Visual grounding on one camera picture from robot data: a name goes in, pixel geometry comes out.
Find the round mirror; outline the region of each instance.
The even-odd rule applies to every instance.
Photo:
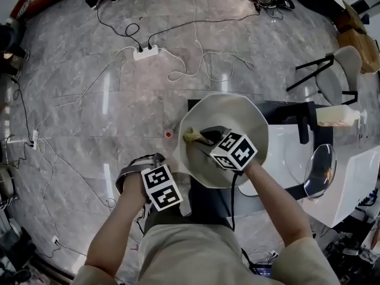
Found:
[[[334,180],[337,157],[330,144],[320,145],[306,165],[303,187],[310,200],[325,194]]]

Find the power strip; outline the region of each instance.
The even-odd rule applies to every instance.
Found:
[[[39,133],[37,130],[33,130],[33,149],[38,149],[38,137]]]
[[[154,45],[152,46],[151,49],[149,49],[148,47],[145,47],[144,49],[142,49],[142,52],[134,50],[133,58],[137,61],[144,58],[152,57],[154,55],[158,55],[158,53],[159,53],[159,47]]]
[[[57,237],[57,235],[55,235],[55,236],[52,237],[52,242],[57,245],[57,243],[58,243],[58,237]]]

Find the white power strip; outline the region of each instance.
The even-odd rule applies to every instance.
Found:
[[[133,58],[137,61],[140,59],[144,59],[144,58],[152,57],[154,55],[158,55],[158,53],[159,53],[159,47],[154,45],[154,46],[152,46],[151,49],[149,49],[148,47],[145,47],[144,49],[142,49],[142,52],[139,52],[138,50],[134,50],[133,51]]]
[[[38,149],[38,137],[39,137],[38,131],[33,130],[33,149],[35,150]]]

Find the chair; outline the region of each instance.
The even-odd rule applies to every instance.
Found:
[[[330,68],[334,61],[337,61],[342,67],[349,84],[349,91],[342,90],[338,77]],[[306,80],[315,77],[316,86],[319,89],[318,93],[321,93],[333,106],[350,105],[357,102],[357,77],[362,67],[362,59],[359,52],[353,46],[342,47],[335,53],[327,55],[325,58],[297,66],[296,70],[310,65],[318,65],[317,70],[291,85],[286,89],[287,92],[304,83]],[[342,95],[354,95],[354,98],[342,103]]]

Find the hand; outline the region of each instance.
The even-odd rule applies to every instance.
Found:
[[[128,205],[132,206],[132,209],[136,211],[136,213],[142,209],[147,199],[145,197],[145,187],[140,173],[132,173],[125,178],[121,198],[125,200]]]

